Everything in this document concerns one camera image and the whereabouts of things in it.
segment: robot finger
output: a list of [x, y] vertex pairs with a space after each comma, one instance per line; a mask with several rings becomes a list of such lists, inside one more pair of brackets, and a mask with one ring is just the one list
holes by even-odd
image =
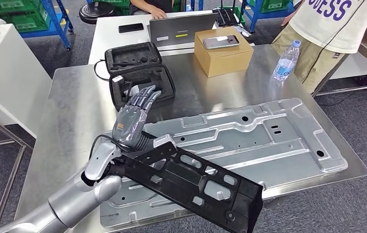
[[138, 94], [135, 94], [133, 96], [133, 101], [132, 101], [132, 106], [136, 106], [140, 100], [140, 98], [144, 95], [144, 93], [146, 92], [147, 87], [143, 88], [141, 91], [139, 91]]
[[126, 103], [125, 106], [132, 105], [132, 103], [136, 100], [137, 96], [133, 95], [131, 98], [129, 98], [129, 101]]
[[148, 98], [148, 101], [142, 107], [145, 110], [146, 113], [149, 111], [150, 107], [152, 106], [152, 104], [156, 100], [156, 98], [160, 95], [161, 95], [161, 91], [156, 91], [156, 92], [152, 93], [152, 95]]
[[155, 90], [156, 86], [152, 85], [149, 86], [146, 90], [146, 92], [143, 94], [143, 96], [140, 98], [140, 100], [138, 100], [138, 103], [136, 104], [139, 108], [142, 108], [144, 103], [146, 102], [146, 99], [148, 98], [148, 96], [150, 95], [150, 93], [152, 93], [153, 90]]

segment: white t-shirt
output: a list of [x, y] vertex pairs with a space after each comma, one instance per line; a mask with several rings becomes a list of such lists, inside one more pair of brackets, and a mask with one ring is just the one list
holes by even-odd
[[305, 0], [289, 24], [318, 46], [324, 47], [331, 41], [327, 50], [356, 53], [367, 29], [367, 0]]

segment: stainless steel table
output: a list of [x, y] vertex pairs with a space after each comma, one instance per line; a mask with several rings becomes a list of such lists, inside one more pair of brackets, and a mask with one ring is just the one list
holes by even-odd
[[[194, 116], [298, 97], [335, 142], [348, 162], [348, 169], [318, 179], [267, 189], [263, 197], [270, 199], [367, 175], [367, 167], [317, 103], [304, 91], [294, 74], [285, 82], [271, 78], [278, 59], [271, 46], [255, 46], [247, 71], [207, 78], [192, 53], [163, 57], [163, 63], [175, 82], [176, 97], [173, 104], [153, 111], [152, 118]], [[78, 171], [88, 160], [94, 138], [111, 130], [116, 119], [108, 83], [95, 77], [92, 65], [57, 69], [44, 111], [16, 217], [25, 215], [45, 202], [68, 177]], [[96, 209], [68, 232], [103, 233], [119, 230], [122, 229], [103, 228], [99, 209]]]

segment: smartphone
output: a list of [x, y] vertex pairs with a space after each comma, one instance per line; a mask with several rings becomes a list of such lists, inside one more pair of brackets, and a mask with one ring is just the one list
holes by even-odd
[[142, 23], [121, 25], [118, 27], [118, 29], [119, 29], [119, 33], [128, 33], [128, 32], [144, 30], [144, 25]]
[[234, 35], [206, 38], [203, 45], [208, 50], [238, 46], [239, 41]]

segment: cardboard box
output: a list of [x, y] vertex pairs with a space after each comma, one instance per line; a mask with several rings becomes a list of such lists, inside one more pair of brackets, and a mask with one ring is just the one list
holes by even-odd
[[[226, 35], [236, 36], [239, 46], [207, 50], [203, 45], [204, 39]], [[234, 27], [226, 27], [195, 33], [194, 53], [206, 76], [213, 77], [248, 69], [253, 49]]]

